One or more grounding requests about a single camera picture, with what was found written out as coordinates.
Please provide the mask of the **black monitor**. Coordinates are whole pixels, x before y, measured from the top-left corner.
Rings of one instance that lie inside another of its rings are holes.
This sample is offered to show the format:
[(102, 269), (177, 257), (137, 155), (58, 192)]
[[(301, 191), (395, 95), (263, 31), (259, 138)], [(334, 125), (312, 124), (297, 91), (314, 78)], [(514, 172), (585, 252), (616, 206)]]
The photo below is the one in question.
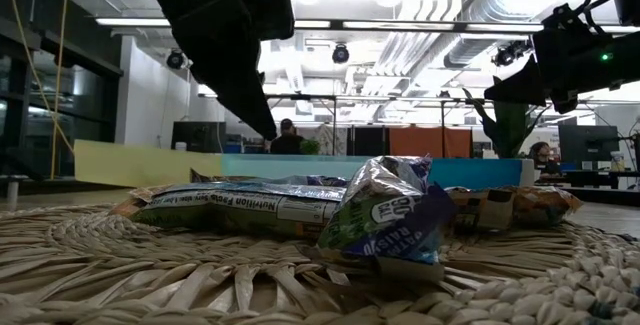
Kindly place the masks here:
[(222, 153), (226, 144), (224, 122), (176, 121), (171, 148), (199, 153)]
[(560, 125), (560, 158), (583, 169), (582, 164), (611, 160), (611, 153), (619, 150), (618, 130), (615, 126)]

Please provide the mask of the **snake plant in white pot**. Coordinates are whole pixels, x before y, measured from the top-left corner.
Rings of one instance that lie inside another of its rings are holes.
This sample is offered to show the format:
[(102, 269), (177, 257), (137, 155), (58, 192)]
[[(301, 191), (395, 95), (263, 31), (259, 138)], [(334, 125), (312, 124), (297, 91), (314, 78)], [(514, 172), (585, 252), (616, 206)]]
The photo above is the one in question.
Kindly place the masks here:
[(544, 107), (537, 116), (533, 117), (532, 114), (537, 106), (530, 107), (521, 103), (491, 101), (494, 111), (494, 117), (491, 117), (485, 110), (486, 101), (484, 99), (474, 98), (465, 88), (463, 88), (463, 92), (466, 95), (465, 102), (471, 104), (480, 115), (483, 131), (491, 139), (499, 159), (519, 157), (522, 144), (548, 109), (548, 107)]

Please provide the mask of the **round woven straw mat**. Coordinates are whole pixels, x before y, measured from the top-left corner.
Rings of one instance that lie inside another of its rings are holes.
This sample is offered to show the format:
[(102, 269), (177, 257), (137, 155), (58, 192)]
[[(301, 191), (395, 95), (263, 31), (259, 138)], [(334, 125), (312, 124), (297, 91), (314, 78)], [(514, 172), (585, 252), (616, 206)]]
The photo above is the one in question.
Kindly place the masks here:
[(566, 222), (440, 260), (436, 282), (386, 280), (103, 205), (0, 213), (0, 325), (640, 325), (639, 241)]

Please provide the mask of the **overhead LED light bar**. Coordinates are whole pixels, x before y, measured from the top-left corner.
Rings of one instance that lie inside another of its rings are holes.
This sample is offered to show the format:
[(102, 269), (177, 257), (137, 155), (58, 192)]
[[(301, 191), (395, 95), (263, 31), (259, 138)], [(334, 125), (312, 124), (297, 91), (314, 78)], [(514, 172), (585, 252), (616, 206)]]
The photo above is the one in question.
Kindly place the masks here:
[[(114, 28), (170, 27), (169, 22), (164, 18), (97, 17), (95, 21), (99, 25)], [(294, 28), (296, 30), (528, 35), (541, 31), (543, 26), (536, 23), (302, 19), (294, 21)]]

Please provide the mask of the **black partition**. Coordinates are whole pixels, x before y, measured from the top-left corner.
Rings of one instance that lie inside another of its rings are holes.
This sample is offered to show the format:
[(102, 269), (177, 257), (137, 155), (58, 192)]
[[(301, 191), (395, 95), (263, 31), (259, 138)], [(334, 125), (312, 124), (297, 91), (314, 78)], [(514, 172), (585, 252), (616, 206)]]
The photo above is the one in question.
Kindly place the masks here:
[(347, 154), (367, 157), (389, 155), (389, 129), (386, 127), (351, 128), (347, 137)]

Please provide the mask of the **black background frame stand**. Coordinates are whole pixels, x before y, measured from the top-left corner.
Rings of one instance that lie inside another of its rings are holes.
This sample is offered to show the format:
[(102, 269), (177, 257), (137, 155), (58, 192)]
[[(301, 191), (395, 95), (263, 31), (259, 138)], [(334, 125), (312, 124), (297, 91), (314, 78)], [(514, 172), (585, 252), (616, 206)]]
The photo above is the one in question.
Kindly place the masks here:
[[(304, 93), (266, 94), (277, 136), (280, 123), (290, 119), (305, 139), (320, 143), (323, 155), (348, 155), (348, 131), (353, 127), (447, 127), (472, 131), (471, 157), (492, 148), (480, 133), (479, 117), (462, 98), (360, 96)], [(242, 133), (251, 130), (233, 113), (227, 124)]]

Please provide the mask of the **black background desk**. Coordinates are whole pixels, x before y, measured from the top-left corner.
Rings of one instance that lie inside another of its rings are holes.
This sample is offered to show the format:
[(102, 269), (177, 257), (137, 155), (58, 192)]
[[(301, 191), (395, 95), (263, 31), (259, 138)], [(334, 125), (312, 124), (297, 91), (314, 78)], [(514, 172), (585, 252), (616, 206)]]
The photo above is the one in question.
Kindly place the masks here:
[(561, 175), (543, 175), (536, 186), (556, 187), (569, 191), (603, 190), (640, 195), (640, 172), (610, 170), (565, 170)]

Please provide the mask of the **person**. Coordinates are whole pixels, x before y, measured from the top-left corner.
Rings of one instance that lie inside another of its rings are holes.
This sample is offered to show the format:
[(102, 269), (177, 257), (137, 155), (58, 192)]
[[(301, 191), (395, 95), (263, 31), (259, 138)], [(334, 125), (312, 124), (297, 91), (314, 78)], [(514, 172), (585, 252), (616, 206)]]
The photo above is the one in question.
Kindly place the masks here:
[(534, 143), (530, 148), (529, 157), (534, 161), (534, 166), (540, 171), (541, 177), (557, 177), (561, 175), (558, 163), (551, 159), (551, 148), (548, 143)]
[(294, 123), (285, 118), (280, 123), (280, 135), (270, 144), (270, 153), (278, 155), (301, 155), (304, 138), (297, 134)]

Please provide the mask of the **blue plastic bin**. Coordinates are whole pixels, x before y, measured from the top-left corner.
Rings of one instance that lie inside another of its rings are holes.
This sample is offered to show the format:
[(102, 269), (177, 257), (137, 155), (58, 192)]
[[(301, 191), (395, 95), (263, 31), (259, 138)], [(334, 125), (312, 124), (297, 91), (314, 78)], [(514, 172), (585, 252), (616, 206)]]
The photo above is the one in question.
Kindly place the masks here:
[(432, 161), (431, 183), (442, 188), (484, 189), (520, 184), (522, 162), (516, 159), (437, 158)]

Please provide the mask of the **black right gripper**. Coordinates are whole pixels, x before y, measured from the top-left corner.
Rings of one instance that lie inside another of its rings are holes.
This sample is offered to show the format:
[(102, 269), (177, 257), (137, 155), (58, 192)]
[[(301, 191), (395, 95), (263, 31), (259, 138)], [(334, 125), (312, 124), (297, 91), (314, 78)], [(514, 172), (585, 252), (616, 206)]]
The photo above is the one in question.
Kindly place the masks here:
[(534, 56), (512, 76), (494, 76), (484, 98), (537, 106), (549, 99), (557, 112), (566, 113), (582, 93), (640, 81), (640, 31), (618, 37), (591, 32), (571, 36), (542, 29), (532, 36)]

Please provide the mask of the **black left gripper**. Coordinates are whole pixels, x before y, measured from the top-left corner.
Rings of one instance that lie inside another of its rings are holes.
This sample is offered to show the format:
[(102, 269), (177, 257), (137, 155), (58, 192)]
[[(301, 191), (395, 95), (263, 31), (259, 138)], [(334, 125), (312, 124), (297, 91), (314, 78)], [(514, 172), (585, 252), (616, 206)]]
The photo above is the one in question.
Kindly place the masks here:
[(266, 140), (276, 125), (257, 71), (262, 0), (173, 0), (172, 33), (194, 79)]

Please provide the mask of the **teal plastic bin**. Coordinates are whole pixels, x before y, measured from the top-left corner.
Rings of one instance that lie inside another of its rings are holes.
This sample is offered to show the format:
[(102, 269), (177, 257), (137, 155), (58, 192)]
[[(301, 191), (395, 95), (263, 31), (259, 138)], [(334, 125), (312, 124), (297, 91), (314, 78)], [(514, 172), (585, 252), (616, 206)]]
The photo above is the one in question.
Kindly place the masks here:
[(367, 160), (369, 157), (362, 156), (223, 154), (220, 172), (272, 179), (296, 175), (350, 179)]

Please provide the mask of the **orange partition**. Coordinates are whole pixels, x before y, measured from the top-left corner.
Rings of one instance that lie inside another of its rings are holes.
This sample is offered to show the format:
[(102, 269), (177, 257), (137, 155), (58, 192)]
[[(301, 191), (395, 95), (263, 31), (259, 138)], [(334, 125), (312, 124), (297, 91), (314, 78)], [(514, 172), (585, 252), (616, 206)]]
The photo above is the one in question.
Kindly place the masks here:
[(447, 127), (390, 128), (389, 141), (394, 156), (470, 158), (472, 131)]

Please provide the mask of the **yellow plastic bin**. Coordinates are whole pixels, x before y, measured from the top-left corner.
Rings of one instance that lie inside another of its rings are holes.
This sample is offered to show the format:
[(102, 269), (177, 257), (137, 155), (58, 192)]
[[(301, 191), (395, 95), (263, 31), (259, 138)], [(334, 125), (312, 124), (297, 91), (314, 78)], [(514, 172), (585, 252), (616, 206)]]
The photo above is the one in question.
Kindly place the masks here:
[(220, 175), (222, 156), (117, 143), (76, 140), (75, 178), (122, 187), (151, 187), (190, 182), (190, 170)]

